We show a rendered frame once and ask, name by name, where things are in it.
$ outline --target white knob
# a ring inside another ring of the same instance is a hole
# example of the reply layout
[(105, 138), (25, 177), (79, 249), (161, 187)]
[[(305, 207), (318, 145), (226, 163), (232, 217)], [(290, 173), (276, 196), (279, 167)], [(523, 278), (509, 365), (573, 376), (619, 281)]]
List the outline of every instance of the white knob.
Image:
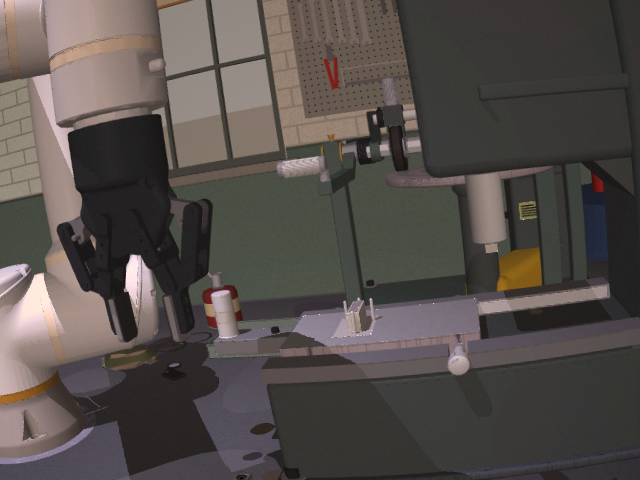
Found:
[(164, 58), (156, 58), (149, 62), (149, 71), (151, 73), (161, 72), (167, 64), (164, 62)]
[(454, 375), (464, 375), (469, 371), (470, 366), (469, 358), (467, 358), (462, 344), (456, 343), (453, 347), (453, 353), (449, 357), (447, 368)]

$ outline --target gray floor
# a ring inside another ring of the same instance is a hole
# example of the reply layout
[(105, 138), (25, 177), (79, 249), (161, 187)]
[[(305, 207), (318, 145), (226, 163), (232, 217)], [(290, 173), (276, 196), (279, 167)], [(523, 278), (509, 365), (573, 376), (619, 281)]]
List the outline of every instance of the gray floor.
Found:
[[(600, 276), (595, 270), (591, 273)], [(443, 283), (455, 294), (460, 280), (427, 282), (433, 286), (430, 296), (440, 296), (437, 288), (444, 288)], [(396, 301), (408, 301), (413, 299), (407, 298), (411, 297), (408, 290), (415, 287), (424, 292), (425, 285), (380, 285), (368, 294), (386, 303), (385, 295), (389, 299), (394, 292), (404, 291), (405, 297)], [(343, 299), (344, 295), (336, 294), (245, 302), (243, 313), (247, 320), (286, 318), (305, 310), (335, 308)], [(0, 459), (0, 478), (232, 480), (241, 472), (251, 473), (254, 480), (280, 478), (280, 445), (260, 375), (266, 359), (209, 358), (206, 343), (215, 331), (207, 326), (201, 306), (195, 307), (195, 314), (195, 333), (184, 345), (171, 341), (161, 319), (153, 342), (159, 357), (152, 365), (113, 372), (103, 369), (101, 358), (96, 357), (61, 367), (62, 381), (83, 407), (88, 427), (72, 442), (48, 454)], [(167, 365), (176, 361), (186, 376), (178, 381), (162, 377)], [(640, 459), (630, 459), (502, 478), (637, 480), (639, 472)]]

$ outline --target pegboard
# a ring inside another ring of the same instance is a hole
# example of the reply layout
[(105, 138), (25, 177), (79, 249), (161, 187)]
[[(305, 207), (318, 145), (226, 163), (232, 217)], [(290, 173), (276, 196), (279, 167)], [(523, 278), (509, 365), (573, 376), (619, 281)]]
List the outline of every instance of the pegboard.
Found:
[(413, 103), (395, 0), (288, 1), (306, 118), (384, 106), (385, 77)]

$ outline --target black wheel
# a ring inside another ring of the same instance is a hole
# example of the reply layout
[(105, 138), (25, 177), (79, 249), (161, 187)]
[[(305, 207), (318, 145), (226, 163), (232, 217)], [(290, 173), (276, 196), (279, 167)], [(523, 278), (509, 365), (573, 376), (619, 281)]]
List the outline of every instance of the black wheel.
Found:
[(396, 172), (409, 170), (409, 159), (404, 155), (402, 126), (394, 125), (387, 130), (389, 131), (389, 150)]

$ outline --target red fire extinguisher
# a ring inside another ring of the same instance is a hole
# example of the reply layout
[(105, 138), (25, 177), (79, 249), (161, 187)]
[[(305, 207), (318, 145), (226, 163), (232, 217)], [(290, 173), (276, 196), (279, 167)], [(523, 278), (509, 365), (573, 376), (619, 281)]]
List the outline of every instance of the red fire extinguisher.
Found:
[(207, 315), (207, 323), (211, 328), (218, 328), (216, 323), (216, 312), (213, 310), (211, 304), (211, 294), (220, 290), (229, 290), (231, 292), (231, 299), (233, 300), (233, 310), (236, 313), (236, 320), (242, 321), (242, 310), (240, 310), (240, 300), (238, 300), (238, 290), (233, 285), (222, 284), (222, 272), (218, 272), (215, 275), (208, 273), (209, 277), (213, 281), (213, 287), (205, 290), (202, 293), (202, 301), (204, 302), (204, 312)]

